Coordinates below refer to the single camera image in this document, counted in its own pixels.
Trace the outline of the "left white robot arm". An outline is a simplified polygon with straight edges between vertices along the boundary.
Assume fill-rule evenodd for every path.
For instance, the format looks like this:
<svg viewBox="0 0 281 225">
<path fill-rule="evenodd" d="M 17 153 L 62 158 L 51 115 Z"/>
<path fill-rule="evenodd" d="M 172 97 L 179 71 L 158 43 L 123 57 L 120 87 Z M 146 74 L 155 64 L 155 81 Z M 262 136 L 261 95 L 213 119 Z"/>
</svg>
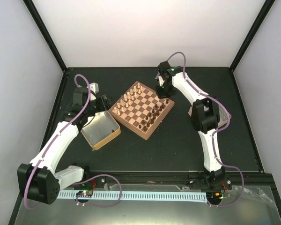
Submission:
<svg viewBox="0 0 281 225">
<path fill-rule="evenodd" d="M 52 204 L 59 192 L 74 183 L 86 187 L 91 175 L 80 166 L 71 165 L 56 172 L 57 165 L 66 149 L 80 131 L 89 125 L 100 112 L 108 110 L 111 99 L 97 96 L 99 87 L 91 83 L 87 88 L 76 88 L 73 102 L 62 115 L 53 135 L 42 150 L 30 161 L 17 169 L 18 184 L 24 202 L 34 200 Z"/>
</svg>

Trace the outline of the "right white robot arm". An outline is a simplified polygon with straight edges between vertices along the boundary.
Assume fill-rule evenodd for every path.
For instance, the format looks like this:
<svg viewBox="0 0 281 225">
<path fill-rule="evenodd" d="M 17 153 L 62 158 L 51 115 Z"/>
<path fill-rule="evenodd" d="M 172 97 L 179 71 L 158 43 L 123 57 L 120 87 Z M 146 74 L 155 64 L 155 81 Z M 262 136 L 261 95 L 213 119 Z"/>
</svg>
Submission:
<svg viewBox="0 0 281 225">
<path fill-rule="evenodd" d="M 158 84 L 155 88 L 158 97 L 169 98 L 175 90 L 179 90 L 191 104 L 191 122 L 199 134 L 204 154 L 203 182 L 207 188 L 214 189 L 225 176 L 216 133 L 220 122 L 219 106 L 189 78 L 181 66 L 172 67 L 164 61 L 157 69 Z"/>
</svg>

